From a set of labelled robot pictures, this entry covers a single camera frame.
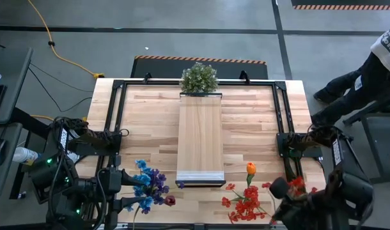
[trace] black pants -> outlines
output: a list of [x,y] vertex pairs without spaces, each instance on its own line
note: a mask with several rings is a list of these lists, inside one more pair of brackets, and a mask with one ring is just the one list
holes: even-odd
[[[361,87],[357,90],[356,79],[361,78]],[[384,67],[380,59],[371,53],[362,67],[346,75],[330,81],[326,87],[330,95],[344,95],[313,115],[313,120],[320,124],[333,125],[342,116],[361,109],[370,102],[390,93],[390,71]]]

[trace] concrete floor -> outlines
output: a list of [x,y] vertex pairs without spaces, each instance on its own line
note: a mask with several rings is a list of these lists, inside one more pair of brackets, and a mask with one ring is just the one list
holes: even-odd
[[[58,52],[93,72],[107,77],[128,77],[136,55],[163,55],[252,59],[267,61],[270,79],[285,79],[279,40],[271,0],[34,0],[49,26],[67,27],[128,27],[169,29],[239,29],[242,34],[218,33],[52,33]],[[294,10],[290,0],[277,0],[285,30],[305,31],[386,31],[390,28],[390,11]],[[0,25],[42,26],[27,1],[0,2]],[[357,69],[370,52],[378,36],[302,36],[286,35],[285,45],[291,76],[303,80],[311,113],[321,106],[313,93],[325,84]],[[0,43],[7,47],[32,47],[32,63],[85,90],[92,90],[95,80],[78,67],[58,60],[47,45],[44,32],[0,31]],[[35,70],[62,109],[67,109],[91,93],[76,91],[58,84]],[[42,106],[36,99],[44,100]],[[59,115],[86,116],[89,102],[61,114],[42,87],[29,73],[17,106],[30,114],[50,117]],[[363,128],[356,123],[344,130],[355,137],[354,149],[369,176],[376,176],[374,159],[366,142]],[[324,150],[326,174],[331,171],[330,151]],[[28,181],[22,189],[29,197],[7,200],[16,166],[12,166],[5,194],[0,198],[0,225],[42,222],[46,205],[38,205]],[[390,183],[375,185],[376,202],[367,226],[390,228]]]

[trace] white bottle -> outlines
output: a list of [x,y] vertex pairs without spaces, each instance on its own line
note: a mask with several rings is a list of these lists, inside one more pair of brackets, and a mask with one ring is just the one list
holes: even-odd
[[23,147],[17,147],[15,154],[13,155],[13,161],[26,165],[32,165],[39,156],[40,154],[35,151]]

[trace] yellow cable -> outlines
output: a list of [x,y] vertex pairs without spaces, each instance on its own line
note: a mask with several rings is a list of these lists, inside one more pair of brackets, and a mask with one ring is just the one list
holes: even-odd
[[[35,9],[36,13],[39,15],[40,19],[42,20],[42,22],[43,22],[43,24],[44,24],[44,27],[45,27],[46,30],[47,30],[47,34],[49,35],[50,42],[53,42],[52,35],[50,34],[50,30],[49,30],[49,28],[47,27],[47,24],[46,24],[46,22],[44,21],[43,16],[40,14],[40,12],[37,10],[37,8],[34,6],[34,4],[33,4],[30,0],[27,0],[27,1],[30,3],[30,5],[33,7],[33,9]],[[58,57],[60,60],[65,61],[65,62],[67,62],[67,63],[73,64],[73,65],[75,65],[75,66],[78,66],[78,67],[82,68],[83,70],[87,71],[89,74],[91,74],[91,75],[92,75],[94,78],[96,78],[96,79],[99,78],[99,77],[103,77],[103,76],[104,76],[103,73],[93,73],[93,72],[89,71],[87,68],[85,68],[84,66],[82,66],[82,65],[80,65],[80,64],[77,64],[77,63],[75,63],[75,62],[73,62],[73,61],[70,61],[70,60],[67,60],[67,59],[65,59],[65,58],[63,58],[63,57],[60,57],[60,56],[57,54],[56,50],[54,49],[54,46],[53,46],[53,45],[50,45],[50,47],[52,48],[52,51],[53,51],[54,55],[56,55],[56,57]]]
[[30,115],[30,116],[32,116],[34,118],[43,118],[43,119],[48,119],[48,120],[54,121],[53,118],[48,117],[48,116],[42,116],[42,115]]

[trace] wooden table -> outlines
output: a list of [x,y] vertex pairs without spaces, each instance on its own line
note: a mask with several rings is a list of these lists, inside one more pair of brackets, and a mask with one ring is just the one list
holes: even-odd
[[[92,130],[104,129],[105,117],[114,79],[97,79],[90,111],[89,127]],[[306,132],[311,124],[309,109],[302,81],[286,81],[287,92],[296,132]],[[221,205],[222,197],[235,198],[233,192],[221,188],[184,188],[175,185],[178,151],[178,122],[180,105],[179,86],[129,86],[125,101],[121,128],[130,131],[123,138],[120,155],[120,169],[130,175],[139,173],[134,160],[145,159],[152,168],[158,168],[167,176],[166,184],[176,197],[176,205],[153,205],[148,215],[139,214],[136,222],[153,223],[209,223],[229,224],[228,212]],[[236,184],[238,191],[246,188],[246,164],[254,162],[257,173],[252,185],[259,187],[261,207],[269,214],[280,201],[272,201],[262,183],[272,182],[285,176],[283,161],[278,156],[276,146],[277,123],[272,90],[266,86],[221,86],[218,92],[222,98],[222,127],[224,144],[224,172],[228,183]],[[280,91],[282,117],[285,118]],[[117,96],[113,119],[115,120]],[[81,177],[94,176],[97,157],[86,157],[77,164]],[[304,180],[308,190],[311,187],[323,189],[325,178],[322,168],[311,158],[301,160]],[[131,187],[123,187],[118,195],[133,196]],[[132,222],[133,212],[126,210],[119,214],[119,222]],[[266,224],[270,217],[252,222]]]

